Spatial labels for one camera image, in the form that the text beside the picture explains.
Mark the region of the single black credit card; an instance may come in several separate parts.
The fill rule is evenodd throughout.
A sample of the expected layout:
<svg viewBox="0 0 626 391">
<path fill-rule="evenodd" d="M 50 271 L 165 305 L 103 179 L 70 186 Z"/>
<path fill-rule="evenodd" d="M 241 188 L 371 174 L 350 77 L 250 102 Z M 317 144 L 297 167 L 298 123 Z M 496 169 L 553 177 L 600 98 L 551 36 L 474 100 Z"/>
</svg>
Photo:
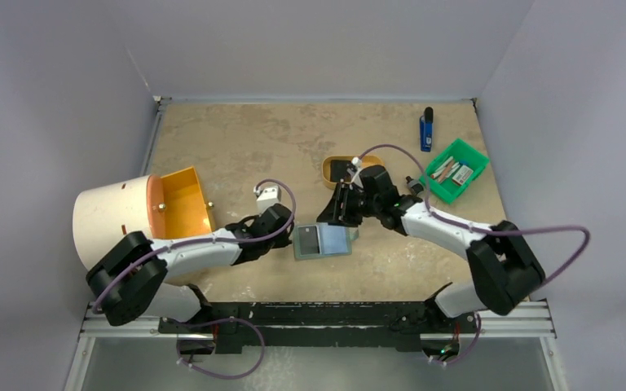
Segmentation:
<svg viewBox="0 0 626 391">
<path fill-rule="evenodd" d="M 320 254 L 320 239 L 316 226 L 300 226 L 298 228 L 298 248 L 303 256 Z"/>
</svg>

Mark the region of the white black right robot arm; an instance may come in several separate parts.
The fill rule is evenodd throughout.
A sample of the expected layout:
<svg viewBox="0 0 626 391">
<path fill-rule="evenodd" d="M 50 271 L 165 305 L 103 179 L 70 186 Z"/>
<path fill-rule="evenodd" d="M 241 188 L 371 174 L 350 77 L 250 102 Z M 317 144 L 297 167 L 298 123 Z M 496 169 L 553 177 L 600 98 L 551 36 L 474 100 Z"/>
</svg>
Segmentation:
<svg viewBox="0 0 626 391">
<path fill-rule="evenodd" d="M 357 182 L 338 183 L 318 222 L 357 227 L 374 217 L 403 236 L 423 239 L 455 253 L 469 265 L 471 280 L 449 283 L 425 304 L 427 325 L 443 332 L 458 316 L 480 310 L 505 316 L 545 280 L 545 272 L 508 221 L 494 226 L 442 213 L 416 195 L 402 195 L 382 165 L 361 169 Z"/>
</svg>

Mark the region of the black credit card stack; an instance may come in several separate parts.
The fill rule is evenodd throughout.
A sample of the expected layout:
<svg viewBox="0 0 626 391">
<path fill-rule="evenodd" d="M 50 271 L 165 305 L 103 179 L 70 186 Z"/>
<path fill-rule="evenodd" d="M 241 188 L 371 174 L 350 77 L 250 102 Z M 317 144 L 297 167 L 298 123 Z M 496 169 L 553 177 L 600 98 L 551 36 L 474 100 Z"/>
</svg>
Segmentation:
<svg viewBox="0 0 626 391">
<path fill-rule="evenodd" d="M 347 166 L 349 160 L 333 159 L 329 164 L 329 181 L 334 183 L 347 182 L 349 180 L 349 174 L 347 172 Z"/>
</svg>

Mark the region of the grey-green card holder wallet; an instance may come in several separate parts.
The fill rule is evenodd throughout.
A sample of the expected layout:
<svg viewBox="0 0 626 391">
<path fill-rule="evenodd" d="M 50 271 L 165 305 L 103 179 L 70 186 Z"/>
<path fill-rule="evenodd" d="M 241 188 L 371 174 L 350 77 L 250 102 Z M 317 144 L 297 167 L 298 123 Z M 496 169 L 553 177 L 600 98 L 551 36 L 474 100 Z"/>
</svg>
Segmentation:
<svg viewBox="0 0 626 391">
<path fill-rule="evenodd" d="M 300 226 L 316 226 L 318 228 L 320 254 L 303 256 L 299 252 L 298 228 Z M 299 225 L 293 228 L 293 251 L 297 260 L 348 256 L 352 254 L 352 239 L 349 230 L 344 226 L 334 226 L 327 223 Z"/>
</svg>

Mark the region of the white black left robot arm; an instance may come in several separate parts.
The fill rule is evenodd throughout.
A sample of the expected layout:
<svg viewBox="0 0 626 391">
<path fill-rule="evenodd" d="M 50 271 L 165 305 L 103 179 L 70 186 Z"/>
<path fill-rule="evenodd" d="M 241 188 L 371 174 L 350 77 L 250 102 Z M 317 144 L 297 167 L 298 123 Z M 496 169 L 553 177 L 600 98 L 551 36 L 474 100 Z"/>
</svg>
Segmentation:
<svg viewBox="0 0 626 391">
<path fill-rule="evenodd" d="M 95 294 L 94 314 L 121 326 L 144 314 L 178 320 L 191 333 L 210 322 L 208 302 L 199 288 L 176 287 L 168 280 L 216 266 L 255 261 L 273 248 L 291 243 L 293 212 L 273 204 L 206 235 L 183 239 L 149 239 L 133 231 L 94 264 L 86 282 Z"/>
</svg>

